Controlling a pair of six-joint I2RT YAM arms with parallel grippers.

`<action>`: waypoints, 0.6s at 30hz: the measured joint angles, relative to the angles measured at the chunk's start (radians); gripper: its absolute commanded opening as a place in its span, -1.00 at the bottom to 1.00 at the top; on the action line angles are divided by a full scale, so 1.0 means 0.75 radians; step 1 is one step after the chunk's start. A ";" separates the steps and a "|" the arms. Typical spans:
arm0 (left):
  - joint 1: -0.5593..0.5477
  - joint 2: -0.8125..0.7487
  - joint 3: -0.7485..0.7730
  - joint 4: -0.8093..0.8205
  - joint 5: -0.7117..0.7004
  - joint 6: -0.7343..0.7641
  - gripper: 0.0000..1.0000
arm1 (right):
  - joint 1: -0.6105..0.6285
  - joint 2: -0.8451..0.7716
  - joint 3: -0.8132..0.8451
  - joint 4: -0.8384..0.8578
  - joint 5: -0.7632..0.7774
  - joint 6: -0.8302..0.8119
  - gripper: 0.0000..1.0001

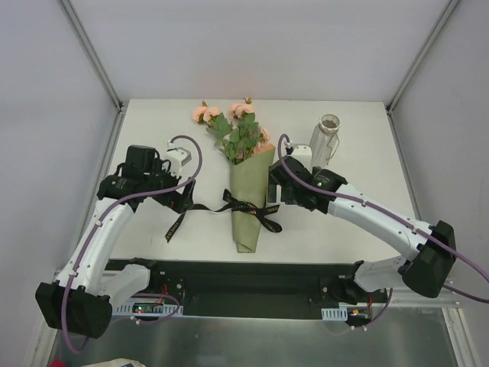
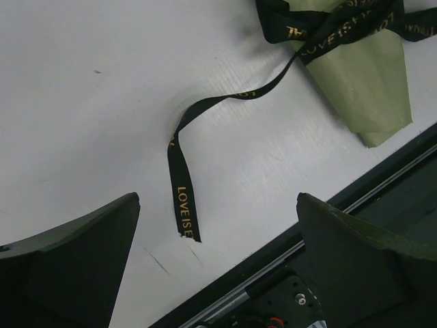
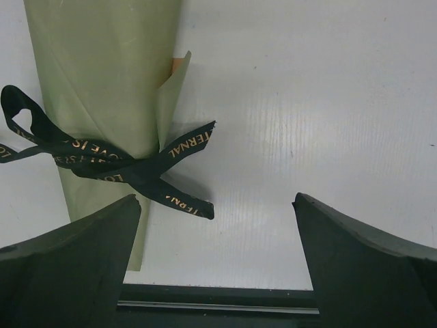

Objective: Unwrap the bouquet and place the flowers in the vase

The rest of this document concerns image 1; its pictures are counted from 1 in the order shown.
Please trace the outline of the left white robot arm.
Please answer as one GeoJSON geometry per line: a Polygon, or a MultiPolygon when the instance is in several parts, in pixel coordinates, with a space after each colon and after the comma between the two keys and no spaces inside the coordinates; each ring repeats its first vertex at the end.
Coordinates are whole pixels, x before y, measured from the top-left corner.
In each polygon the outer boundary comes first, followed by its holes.
{"type": "Polygon", "coordinates": [[[102,280],[115,243],[138,206],[151,197],[160,205],[182,212],[194,179],[181,180],[191,153],[169,142],[156,148],[131,145],[125,160],[99,185],[89,225],[63,270],[50,283],[40,283],[35,299],[47,325],[66,334],[97,339],[108,328],[112,311],[133,294],[154,297],[162,280],[148,266],[129,264],[109,281],[102,280]]]}

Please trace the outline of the pink artificial flower stem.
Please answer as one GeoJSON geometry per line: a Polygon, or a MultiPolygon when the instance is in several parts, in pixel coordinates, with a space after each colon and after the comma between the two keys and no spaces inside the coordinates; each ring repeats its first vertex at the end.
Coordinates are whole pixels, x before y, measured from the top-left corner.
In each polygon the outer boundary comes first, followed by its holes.
{"type": "Polygon", "coordinates": [[[253,131],[249,131],[244,140],[244,157],[250,158],[259,153],[268,145],[269,140],[269,131],[261,126],[258,126],[253,131]]]}
{"type": "Polygon", "coordinates": [[[240,164],[245,159],[245,144],[241,136],[243,129],[236,124],[225,122],[214,128],[214,146],[222,152],[230,164],[240,164]]]}
{"type": "Polygon", "coordinates": [[[195,108],[192,120],[198,125],[204,125],[206,131],[215,139],[214,146],[224,152],[228,144],[226,138],[232,130],[228,119],[217,107],[209,107],[205,101],[195,108]]]}
{"type": "Polygon", "coordinates": [[[243,103],[234,104],[231,107],[232,124],[238,125],[243,129],[241,136],[245,143],[245,138],[249,131],[253,131],[257,128],[255,121],[255,110],[252,105],[251,97],[244,99],[243,103]]]}

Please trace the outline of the green and peach wrapping paper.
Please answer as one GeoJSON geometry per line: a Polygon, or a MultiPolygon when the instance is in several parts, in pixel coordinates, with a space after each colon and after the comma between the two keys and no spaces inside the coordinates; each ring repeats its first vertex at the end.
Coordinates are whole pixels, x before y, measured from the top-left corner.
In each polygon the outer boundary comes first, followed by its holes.
{"type": "MultiPolygon", "coordinates": [[[[251,158],[232,165],[230,191],[241,202],[264,208],[267,201],[268,169],[274,162],[276,148],[268,144],[251,158]]],[[[255,253],[261,230],[260,221],[252,214],[232,213],[232,236],[238,253],[255,253]]]]}

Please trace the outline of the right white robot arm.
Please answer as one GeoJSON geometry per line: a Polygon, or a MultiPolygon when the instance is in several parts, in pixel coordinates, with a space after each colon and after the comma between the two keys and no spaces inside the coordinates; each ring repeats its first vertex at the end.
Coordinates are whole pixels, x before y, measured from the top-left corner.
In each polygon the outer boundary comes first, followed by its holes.
{"type": "Polygon", "coordinates": [[[382,261],[355,262],[354,272],[340,282],[345,302],[353,304],[381,288],[403,285],[427,298],[439,296],[455,263],[455,234],[448,223],[433,226],[393,214],[344,177],[319,167],[308,170],[290,155],[272,164],[268,173],[270,185],[281,188],[285,204],[343,219],[398,252],[382,261]]]}

